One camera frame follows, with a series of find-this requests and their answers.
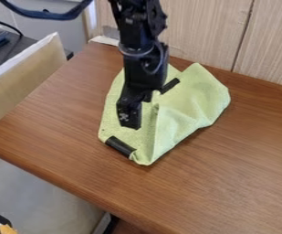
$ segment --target wooden table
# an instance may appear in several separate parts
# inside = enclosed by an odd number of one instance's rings
[[[89,44],[0,122],[0,157],[149,233],[282,233],[282,86],[208,68],[231,105],[143,167],[97,137],[121,68],[116,48]]]

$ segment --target green cloth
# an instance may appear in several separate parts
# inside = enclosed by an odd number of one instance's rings
[[[166,83],[174,78],[181,82],[163,95],[155,91],[150,103],[142,103],[141,128],[136,131],[121,127],[117,117],[122,71],[107,96],[99,139],[106,143],[115,136],[136,149],[131,160],[151,165],[197,129],[212,125],[230,103],[228,89],[198,63],[184,72],[170,65]]]

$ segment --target wall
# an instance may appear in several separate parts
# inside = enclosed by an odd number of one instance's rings
[[[98,28],[115,27],[107,1]],[[282,84],[282,0],[161,0],[171,54]]]

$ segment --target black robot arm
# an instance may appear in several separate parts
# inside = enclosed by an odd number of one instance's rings
[[[71,20],[93,0],[82,0],[64,14],[31,11],[9,0],[0,2],[18,13],[39,19]],[[161,90],[167,76],[169,49],[158,40],[166,28],[159,0],[109,0],[120,31],[119,49],[124,57],[125,84],[117,102],[122,127],[141,128],[141,103],[151,101],[152,92]]]

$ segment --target cable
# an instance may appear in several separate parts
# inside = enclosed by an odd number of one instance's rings
[[[15,32],[17,32],[19,34],[19,38],[18,40],[14,43],[14,45],[9,49],[9,51],[6,53],[6,55],[3,57],[3,59],[1,60],[1,64],[3,64],[4,62],[6,62],[9,58],[9,56],[11,55],[11,53],[14,51],[14,49],[16,48],[16,46],[18,45],[19,41],[22,39],[22,37],[24,36],[24,34],[16,27],[13,27],[11,25],[8,25],[7,23],[4,23],[2,21],[0,21],[0,25],[3,25],[5,27],[9,27],[11,29],[13,29]]]
[[[15,32],[17,32],[19,34],[20,37],[22,37],[24,35],[18,28],[15,28],[11,25],[8,25],[7,23],[0,21],[0,25],[13,29]]]

